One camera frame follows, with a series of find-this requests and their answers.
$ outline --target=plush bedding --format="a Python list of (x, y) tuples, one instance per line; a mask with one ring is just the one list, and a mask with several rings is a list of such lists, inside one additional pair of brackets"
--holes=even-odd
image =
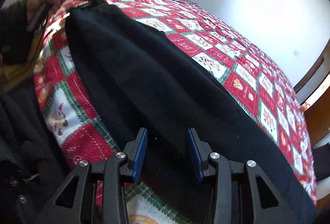
[[(288, 79), (269, 56), (199, 6), (176, 0), (107, 2), (136, 21), (165, 32), (178, 48), (207, 69), (278, 146), (316, 202), (306, 122)], [(87, 96), (67, 46), (67, 9), (80, 3), (66, 0), (49, 19), (34, 69), (40, 109), (71, 166), (83, 159), (103, 161), (118, 151)], [(143, 183), (130, 186), (126, 196), (128, 213), (137, 218), (132, 221), (148, 215), (159, 223), (189, 223)]]

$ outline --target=person's hand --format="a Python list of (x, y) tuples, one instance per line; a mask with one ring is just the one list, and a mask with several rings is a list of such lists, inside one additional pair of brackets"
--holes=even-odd
[(26, 4), (26, 12), (27, 12), (27, 21), (30, 22), (34, 17), (34, 14), (39, 9), (39, 7), (44, 3), (47, 2), (52, 4), (53, 7), (51, 9), (51, 13), (55, 13), (61, 5), (60, 0), (27, 0)]

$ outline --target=person's arm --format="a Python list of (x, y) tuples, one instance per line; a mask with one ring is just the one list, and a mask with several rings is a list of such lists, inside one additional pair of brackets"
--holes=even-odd
[(26, 61), (33, 38), (26, 27), (35, 12), (44, 3), (53, 4), (56, 11), (60, 0), (20, 0), (8, 8), (0, 9), (0, 51), (3, 63), (17, 64)]

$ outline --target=wooden door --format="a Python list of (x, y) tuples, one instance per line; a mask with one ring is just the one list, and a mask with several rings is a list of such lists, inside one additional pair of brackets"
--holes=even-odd
[(305, 111), (305, 119), (312, 145), (330, 133), (330, 87)]

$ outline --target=metal screw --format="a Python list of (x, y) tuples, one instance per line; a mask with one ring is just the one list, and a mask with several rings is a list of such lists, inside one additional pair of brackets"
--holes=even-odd
[(25, 203), (26, 203), (26, 198), (25, 198), (25, 196), (23, 196), (23, 195), (19, 195), (19, 201), (20, 201), (22, 204), (25, 204)]
[(118, 159), (125, 158), (125, 156), (126, 156), (126, 154), (125, 154), (124, 152), (118, 152), (118, 153), (116, 154), (116, 157), (117, 157)]
[(87, 161), (87, 160), (82, 160), (82, 161), (79, 162), (79, 165), (80, 165), (81, 167), (85, 167), (85, 166), (88, 165), (88, 161)]
[(247, 161), (247, 165), (250, 166), (250, 167), (255, 167), (257, 164), (256, 164), (255, 161), (248, 160), (248, 161)]
[(212, 152), (212, 153), (210, 154), (210, 157), (211, 157), (212, 159), (219, 159), (219, 158), (220, 158), (220, 154), (217, 153), (217, 152)]

